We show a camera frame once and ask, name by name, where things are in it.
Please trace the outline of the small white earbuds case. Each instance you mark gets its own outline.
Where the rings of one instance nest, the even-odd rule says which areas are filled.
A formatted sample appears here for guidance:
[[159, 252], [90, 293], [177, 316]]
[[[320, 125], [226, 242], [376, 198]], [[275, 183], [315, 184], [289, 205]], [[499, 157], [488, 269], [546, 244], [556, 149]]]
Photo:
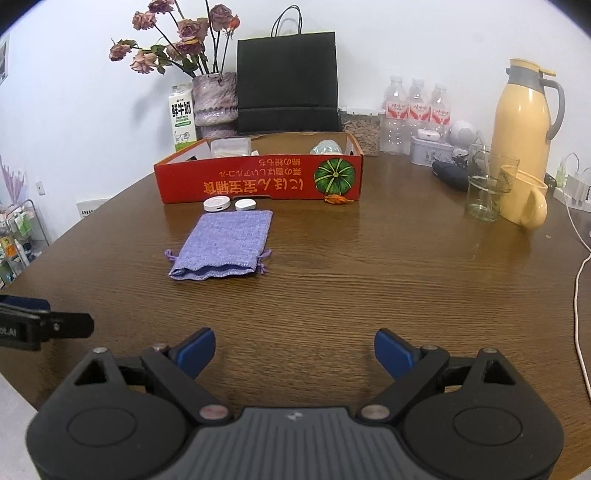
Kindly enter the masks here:
[[236, 211], [256, 210], [256, 200], [252, 198], [242, 198], [235, 201]]

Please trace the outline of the pale green iridescent wrap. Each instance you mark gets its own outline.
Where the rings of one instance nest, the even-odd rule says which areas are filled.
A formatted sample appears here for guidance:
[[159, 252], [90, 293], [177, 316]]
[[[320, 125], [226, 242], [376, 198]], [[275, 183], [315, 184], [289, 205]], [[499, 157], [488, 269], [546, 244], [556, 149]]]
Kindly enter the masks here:
[[325, 139], [318, 142], [310, 151], [311, 155], [338, 155], [342, 154], [342, 148], [332, 139]]

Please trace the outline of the dried pink rose bouquet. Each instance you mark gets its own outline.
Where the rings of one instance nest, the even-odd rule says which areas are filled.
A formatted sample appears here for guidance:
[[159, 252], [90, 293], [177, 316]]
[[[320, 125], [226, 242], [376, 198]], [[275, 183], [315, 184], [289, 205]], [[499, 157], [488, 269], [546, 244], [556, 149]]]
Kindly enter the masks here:
[[133, 14], [131, 24], [138, 32], [158, 33], [156, 43], [143, 47], [132, 39], [112, 41], [109, 60], [121, 62], [129, 57], [129, 68], [138, 74], [163, 75], [170, 67], [192, 79], [222, 74], [240, 18], [223, 4], [207, 4], [205, 8], [204, 17], [189, 18], [176, 1], [149, 2], [145, 10]]

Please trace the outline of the dark blue glasses case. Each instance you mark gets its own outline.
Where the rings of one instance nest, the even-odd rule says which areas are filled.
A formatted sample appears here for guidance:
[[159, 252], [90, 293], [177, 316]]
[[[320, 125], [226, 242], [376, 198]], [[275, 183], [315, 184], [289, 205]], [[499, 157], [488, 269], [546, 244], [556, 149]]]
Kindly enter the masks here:
[[452, 189], [460, 192], [468, 191], [467, 171], [457, 164], [435, 160], [432, 164], [432, 171], [439, 180]]

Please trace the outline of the black paper shopping bag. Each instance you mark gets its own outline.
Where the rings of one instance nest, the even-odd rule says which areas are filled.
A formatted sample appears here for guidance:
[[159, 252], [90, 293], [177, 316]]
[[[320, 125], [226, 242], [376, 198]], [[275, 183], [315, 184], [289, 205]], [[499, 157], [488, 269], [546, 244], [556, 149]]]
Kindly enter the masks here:
[[238, 134], [339, 132], [334, 32], [270, 35], [238, 41]]

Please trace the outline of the white round speaker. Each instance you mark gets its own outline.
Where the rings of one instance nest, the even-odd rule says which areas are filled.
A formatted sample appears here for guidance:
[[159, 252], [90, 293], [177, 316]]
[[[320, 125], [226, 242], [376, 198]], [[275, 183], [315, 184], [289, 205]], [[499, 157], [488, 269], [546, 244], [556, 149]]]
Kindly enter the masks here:
[[477, 140], [478, 130], [470, 122], [464, 120], [455, 121], [448, 131], [448, 142], [453, 146], [455, 155], [469, 152]]

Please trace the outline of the yellow ceramic mug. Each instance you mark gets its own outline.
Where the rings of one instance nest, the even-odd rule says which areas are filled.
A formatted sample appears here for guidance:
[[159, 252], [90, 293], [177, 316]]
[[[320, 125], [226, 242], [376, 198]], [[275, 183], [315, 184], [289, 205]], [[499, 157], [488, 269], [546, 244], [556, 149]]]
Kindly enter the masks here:
[[522, 170], [511, 172], [508, 165], [501, 168], [499, 179], [508, 181], [511, 186], [500, 201], [500, 215], [528, 230], [541, 227], [548, 214], [547, 185]]

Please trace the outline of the yellow thermos jug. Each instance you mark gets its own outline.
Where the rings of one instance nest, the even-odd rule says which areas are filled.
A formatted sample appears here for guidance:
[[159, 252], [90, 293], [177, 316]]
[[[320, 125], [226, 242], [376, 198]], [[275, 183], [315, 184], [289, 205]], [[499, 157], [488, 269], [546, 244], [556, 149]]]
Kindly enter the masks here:
[[519, 58], [510, 60], [495, 114], [491, 150], [519, 161], [523, 172], [545, 178], [551, 141], [564, 121], [566, 98], [556, 73]]

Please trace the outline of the orange cardboard fruit box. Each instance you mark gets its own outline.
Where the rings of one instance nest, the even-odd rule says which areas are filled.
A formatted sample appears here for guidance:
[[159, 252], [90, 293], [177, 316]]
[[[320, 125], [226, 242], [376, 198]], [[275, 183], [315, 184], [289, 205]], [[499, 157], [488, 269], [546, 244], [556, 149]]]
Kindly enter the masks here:
[[[325, 139], [342, 148], [338, 155], [311, 155]], [[205, 158], [211, 143], [200, 140], [154, 165], [165, 204], [204, 201], [216, 195], [231, 199], [322, 200], [341, 195], [360, 198], [363, 150], [346, 132], [285, 132], [252, 137], [256, 154]]]

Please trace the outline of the purple drawstring pouch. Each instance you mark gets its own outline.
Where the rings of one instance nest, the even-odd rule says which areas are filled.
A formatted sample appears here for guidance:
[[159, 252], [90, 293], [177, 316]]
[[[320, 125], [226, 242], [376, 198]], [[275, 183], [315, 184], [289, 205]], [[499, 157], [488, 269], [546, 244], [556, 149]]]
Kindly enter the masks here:
[[168, 273], [176, 281], [221, 279], [266, 272], [270, 249], [266, 239], [273, 213], [269, 210], [201, 215], [177, 254], [167, 250]]

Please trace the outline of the clear glass cup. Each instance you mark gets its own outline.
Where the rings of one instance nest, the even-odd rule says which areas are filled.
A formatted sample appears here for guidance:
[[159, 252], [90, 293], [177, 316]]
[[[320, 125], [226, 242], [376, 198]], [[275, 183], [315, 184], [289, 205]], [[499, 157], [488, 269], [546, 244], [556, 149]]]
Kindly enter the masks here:
[[472, 145], [467, 160], [466, 212], [479, 220], [495, 222], [503, 198], [513, 188], [519, 163], [516, 158], [494, 153], [488, 146]]

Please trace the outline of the clear grain storage container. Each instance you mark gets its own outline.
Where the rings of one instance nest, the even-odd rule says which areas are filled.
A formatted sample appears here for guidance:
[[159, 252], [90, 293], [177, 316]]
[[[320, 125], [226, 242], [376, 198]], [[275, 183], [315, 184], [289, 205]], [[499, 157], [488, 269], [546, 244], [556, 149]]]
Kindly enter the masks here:
[[356, 138], [363, 154], [377, 157], [380, 154], [383, 111], [342, 107], [339, 114], [341, 115], [342, 130]]

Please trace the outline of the white tin box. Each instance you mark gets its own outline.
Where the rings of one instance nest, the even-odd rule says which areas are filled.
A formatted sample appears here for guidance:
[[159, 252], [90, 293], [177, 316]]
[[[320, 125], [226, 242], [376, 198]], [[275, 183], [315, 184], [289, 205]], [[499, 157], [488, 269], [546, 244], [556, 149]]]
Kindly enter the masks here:
[[451, 144], [411, 136], [410, 161], [414, 165], [431, 167], [435, 161], [451, 163], [453, 151]]

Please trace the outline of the middle water bottle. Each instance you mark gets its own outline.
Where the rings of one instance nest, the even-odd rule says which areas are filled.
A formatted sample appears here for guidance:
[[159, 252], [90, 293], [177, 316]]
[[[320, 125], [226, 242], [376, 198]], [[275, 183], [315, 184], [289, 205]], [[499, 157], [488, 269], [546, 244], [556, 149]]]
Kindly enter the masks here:
[[423, 79], [414, 79], [408, 94], [408, 126], [410, 134], [417, 136], [420, 129], [425, 129], [429, 125], [431, 117], [431, 106], [424, 97], [425, 81]]

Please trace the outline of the white round container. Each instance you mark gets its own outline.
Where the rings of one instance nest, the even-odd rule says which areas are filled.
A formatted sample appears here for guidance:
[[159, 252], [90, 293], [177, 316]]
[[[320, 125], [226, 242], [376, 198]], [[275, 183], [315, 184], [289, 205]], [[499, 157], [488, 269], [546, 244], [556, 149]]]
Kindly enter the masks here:
[[231, 200], [225, 195], [212, 196], [211, 198], [204, 200], [204, 203], [202, 203], [202, 206], [204, 206], [204, 211], [207, 213], [224, 211], [228, 209], [230, 205]]

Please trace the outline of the white wet wipes pack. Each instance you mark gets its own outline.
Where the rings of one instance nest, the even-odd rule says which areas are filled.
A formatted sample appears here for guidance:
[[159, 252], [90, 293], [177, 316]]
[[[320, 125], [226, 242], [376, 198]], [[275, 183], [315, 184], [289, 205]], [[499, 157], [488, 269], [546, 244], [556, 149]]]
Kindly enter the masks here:
[[220, 138], [211, 141], [212, 158], [230, 158], [252, 155], [249, 137]]

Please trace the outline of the purple textured vase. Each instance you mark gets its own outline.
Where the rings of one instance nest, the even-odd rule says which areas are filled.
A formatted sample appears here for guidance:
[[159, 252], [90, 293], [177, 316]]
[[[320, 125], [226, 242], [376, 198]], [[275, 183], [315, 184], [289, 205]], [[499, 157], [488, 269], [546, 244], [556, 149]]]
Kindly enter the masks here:
[[238, 74], [199, 75], [192, 81], [194, 123], [201, 138], [238, 135]]

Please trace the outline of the green white milk carton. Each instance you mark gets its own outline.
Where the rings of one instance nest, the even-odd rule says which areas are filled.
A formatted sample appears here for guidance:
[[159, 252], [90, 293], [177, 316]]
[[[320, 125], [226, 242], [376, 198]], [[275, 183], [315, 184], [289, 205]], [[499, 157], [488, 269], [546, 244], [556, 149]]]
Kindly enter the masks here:
[[197, 142], [191, 85], [174, 85], [168, 104], [174, 150], [180, 151]]

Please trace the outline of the right water bottle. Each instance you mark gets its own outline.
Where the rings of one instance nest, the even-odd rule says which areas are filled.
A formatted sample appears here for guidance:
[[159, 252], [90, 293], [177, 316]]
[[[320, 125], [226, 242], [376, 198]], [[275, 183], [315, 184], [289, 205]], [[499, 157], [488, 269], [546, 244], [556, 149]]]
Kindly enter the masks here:
[[437, 131], [441, 138], [448, 133], [451, 122], [451, 103], [447, 92], [447, 87], [436, 83], [430, 102], [430, 121], [429, 126]]

